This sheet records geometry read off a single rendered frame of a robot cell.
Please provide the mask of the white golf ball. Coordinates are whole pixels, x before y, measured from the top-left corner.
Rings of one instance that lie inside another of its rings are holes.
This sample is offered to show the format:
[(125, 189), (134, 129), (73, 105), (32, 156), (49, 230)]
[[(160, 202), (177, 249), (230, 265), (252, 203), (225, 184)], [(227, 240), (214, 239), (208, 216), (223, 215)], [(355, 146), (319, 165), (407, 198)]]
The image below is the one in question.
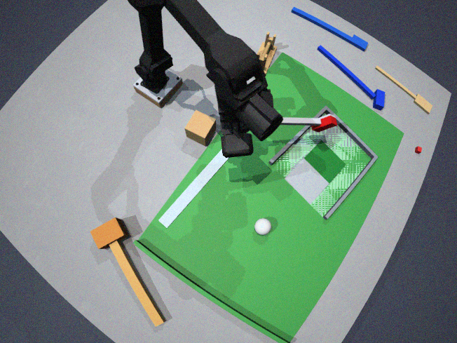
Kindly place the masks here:
[(261, 218), (256, 221), (254, 228), (258, 234), (264, 235), (271, 231), (271, 223), (267, 219)]

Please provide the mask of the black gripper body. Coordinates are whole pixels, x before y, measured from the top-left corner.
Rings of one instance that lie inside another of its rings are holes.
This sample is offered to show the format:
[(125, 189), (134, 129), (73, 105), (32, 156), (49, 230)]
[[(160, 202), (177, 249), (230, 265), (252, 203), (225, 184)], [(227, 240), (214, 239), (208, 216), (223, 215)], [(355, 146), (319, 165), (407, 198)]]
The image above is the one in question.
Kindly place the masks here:
[[(221, 137), (222, 154), (226, 158), (252, 155), (253, 142), (251, 133), (245, 132), (247, 127), (236, 118), (237, 111), (227, 111), (218, 104), (220, 122), (226, 121), (227, 134)], [(233, 135), (229, 135), (232, 134)], [(240, 134), (238, 134), (240, 133)]]

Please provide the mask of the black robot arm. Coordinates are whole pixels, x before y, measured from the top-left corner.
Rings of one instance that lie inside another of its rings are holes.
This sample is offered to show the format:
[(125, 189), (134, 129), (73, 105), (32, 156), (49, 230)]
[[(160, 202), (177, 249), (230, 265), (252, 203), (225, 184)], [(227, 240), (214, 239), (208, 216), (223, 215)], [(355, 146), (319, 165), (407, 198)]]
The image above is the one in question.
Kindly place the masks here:
[[(258, 55), (242, 39), (227, 34), (197, 0), (128, 0), (139, 13), (144, 52), (135, 71), (141, 86), (157, 94), (169, 81), (173, 66), (164, 50), (162, 9), (165, 6), (204, 53), (206, 76), (214, 82), (217, 102), (239, 119), (260, 141), (281, 124)], [(247, 81), (255, 76), (255, 80)], [(157, 93), (156, 93), (157, 92)]]

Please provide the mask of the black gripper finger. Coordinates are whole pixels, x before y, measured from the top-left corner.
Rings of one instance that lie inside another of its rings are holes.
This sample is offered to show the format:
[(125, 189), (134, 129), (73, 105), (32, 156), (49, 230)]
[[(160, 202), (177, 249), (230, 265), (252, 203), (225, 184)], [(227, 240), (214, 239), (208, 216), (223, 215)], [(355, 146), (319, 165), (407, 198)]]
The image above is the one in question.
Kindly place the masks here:
[[(220, 122), (220, 124), (221, 124), (221, 133), (222, 133), (223, 135), (228, 135), (228, 134), (227, 134), (227, 128), (226, 128), (226, 121)], [(249, 132), (249, 131), (250, 131), (249, 129), (246, 129), (245, 132), (240, 132), (240, 133), (247, 133), (247, 132)]]

